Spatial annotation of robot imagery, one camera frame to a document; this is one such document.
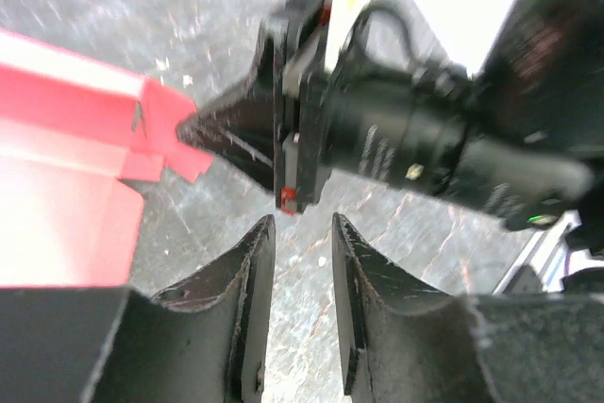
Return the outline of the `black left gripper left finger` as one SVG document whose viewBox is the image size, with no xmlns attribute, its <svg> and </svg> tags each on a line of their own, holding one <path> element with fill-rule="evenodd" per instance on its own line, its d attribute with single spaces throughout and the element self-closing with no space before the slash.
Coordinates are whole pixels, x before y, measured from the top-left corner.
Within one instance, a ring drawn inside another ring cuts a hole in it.
<svg viewBox="0 0 604 403">
<path fill-rule="evenodd" d="M 258 402 L 276 257 L 261 217 L 153 296 L 127 287 L 1 293 L 5 402 Z"/>
</svg>

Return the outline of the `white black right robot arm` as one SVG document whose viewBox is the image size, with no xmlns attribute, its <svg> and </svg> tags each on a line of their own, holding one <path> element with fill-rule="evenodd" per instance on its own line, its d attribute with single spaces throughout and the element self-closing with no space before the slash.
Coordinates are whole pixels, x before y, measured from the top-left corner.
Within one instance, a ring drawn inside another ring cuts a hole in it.
<svg viewBox="0 0 604 403">
<path fill-rule="evenodd" d="M 333 170 L 603 255 L 603 0 L 512 0 L 470 76 L 391 0 L 287 0 L 246 77 L 176 129 L 298 214 Z"/>
</svg>

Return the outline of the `pink paper box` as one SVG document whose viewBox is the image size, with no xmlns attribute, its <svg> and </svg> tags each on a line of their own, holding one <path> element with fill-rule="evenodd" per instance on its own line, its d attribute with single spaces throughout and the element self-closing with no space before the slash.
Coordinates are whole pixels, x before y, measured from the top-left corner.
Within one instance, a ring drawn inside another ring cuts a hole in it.
<svg viewBox="0 0 604 403">
<path fill-rule="evenodd" d="M 176 137 L 193 112 L 155 79 L 3 31 L 2 286 L 124 284 L 143 217 L 130 182 L 210 167 Z"/>
</svg>

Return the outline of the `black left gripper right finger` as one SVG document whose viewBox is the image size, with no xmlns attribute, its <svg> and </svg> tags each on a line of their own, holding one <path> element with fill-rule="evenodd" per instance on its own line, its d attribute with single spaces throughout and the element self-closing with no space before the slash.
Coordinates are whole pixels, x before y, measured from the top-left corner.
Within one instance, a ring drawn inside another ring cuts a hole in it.
<svg viewBox="0 0 604 403">
<path fill-rule="evenodd" d="M 557 292 L 446 294 L 391 262 L 343 215 L 332 264 L 344 392 L 355 402 L 599 402 L 603 271 Z"/>
</svg>

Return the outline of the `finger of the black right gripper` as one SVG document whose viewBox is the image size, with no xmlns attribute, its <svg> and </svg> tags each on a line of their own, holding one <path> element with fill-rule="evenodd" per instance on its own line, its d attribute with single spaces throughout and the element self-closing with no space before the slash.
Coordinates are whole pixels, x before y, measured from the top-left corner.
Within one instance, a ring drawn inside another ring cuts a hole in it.
<svg viewBox="0 0 604 403">
<path fill-rule="evenodd" d="M 274 191 L 273 64 L 252 68 L 176 127 L 181 143 L 227 161 Z"/>
</svg>

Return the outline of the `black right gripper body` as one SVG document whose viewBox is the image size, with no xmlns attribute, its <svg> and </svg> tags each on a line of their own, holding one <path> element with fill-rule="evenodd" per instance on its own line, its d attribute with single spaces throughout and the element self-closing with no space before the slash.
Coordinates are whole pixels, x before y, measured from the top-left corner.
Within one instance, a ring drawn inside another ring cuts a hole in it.
<svg viewBox="0 0 604 403">
<path fill-rule="evenodd" d="M 268 160 L 257 181 L 277 206 L 316 204 L 334 170 L 455 199 L 468 124 L 440 68 L 415 55 L 403 11 L 376 0 L 347 34 L 332 72 L 327 0 L 287 0 L 261 25 L 257 130 Z"/>
</svg>

